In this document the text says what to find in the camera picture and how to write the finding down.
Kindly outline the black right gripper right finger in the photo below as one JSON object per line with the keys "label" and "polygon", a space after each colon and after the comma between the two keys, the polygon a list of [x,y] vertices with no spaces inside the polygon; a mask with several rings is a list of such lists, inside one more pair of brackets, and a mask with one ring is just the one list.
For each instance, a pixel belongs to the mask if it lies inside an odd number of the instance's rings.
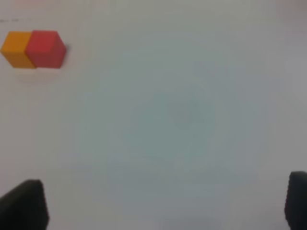
{"label": "black right gripper right finger", "polygon": [[291,230],[307,229],[307,173],[291,172],[284,207],[285,219]]}

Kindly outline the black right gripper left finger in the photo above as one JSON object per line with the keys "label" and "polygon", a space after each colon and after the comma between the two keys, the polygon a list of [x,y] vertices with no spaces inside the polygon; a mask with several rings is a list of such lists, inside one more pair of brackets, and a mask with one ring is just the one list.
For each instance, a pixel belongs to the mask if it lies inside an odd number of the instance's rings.
{"label": "black right gripper left finger", "polygon": [[0,197],[2,230],[46,230],[49,213],[40,180],[26,180]]}

